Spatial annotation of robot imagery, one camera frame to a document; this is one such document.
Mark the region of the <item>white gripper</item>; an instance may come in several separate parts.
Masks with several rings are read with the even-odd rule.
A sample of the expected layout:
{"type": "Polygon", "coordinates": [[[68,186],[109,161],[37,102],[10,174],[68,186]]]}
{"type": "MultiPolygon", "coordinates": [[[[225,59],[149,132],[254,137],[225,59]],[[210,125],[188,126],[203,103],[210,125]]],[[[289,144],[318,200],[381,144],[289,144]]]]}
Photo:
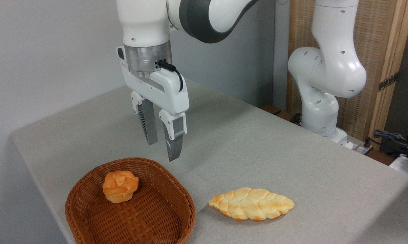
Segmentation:
{"type": "Polygon", "coordinates": [[[148,145],[158,142],[154,104],[161,107],[159,118],[163,122],[169,161],[177,159],[182,150],[183,136],[187,134],[185,111],[189,108],[189,96],[185,80],[180,88],[176,72],[164,68],[140,77],[128,69],[124,47],[118,47],[122,73],[127,86],[133,90],[131,100],[138,115],[148,145]]]}

